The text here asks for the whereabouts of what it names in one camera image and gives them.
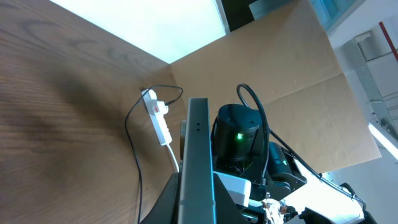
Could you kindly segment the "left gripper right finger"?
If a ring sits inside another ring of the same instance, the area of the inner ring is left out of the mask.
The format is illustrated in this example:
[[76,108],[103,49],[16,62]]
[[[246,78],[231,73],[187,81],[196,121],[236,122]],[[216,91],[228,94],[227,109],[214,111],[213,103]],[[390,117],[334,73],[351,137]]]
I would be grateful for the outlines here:
[[215,190],[216,223],[248,224],[217,174],[213,174],[213,180]]

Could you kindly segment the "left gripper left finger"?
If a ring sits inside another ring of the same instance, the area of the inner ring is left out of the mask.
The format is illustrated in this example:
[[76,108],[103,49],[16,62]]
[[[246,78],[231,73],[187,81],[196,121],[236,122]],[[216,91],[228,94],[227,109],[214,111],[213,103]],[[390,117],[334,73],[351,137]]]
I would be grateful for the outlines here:
[[180,174],[175,172],[170,176],[154,206],[140,224],[176,224],[179,190]]

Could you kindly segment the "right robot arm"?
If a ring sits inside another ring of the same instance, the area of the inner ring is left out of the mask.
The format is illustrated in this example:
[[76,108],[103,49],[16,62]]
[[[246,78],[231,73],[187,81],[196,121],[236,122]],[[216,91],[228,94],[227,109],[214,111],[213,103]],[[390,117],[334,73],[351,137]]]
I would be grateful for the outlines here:
[[375,223],[349,184],[324,179],[262,125],[259,110],[228,104],[211,131],[215,172],[248,223]]

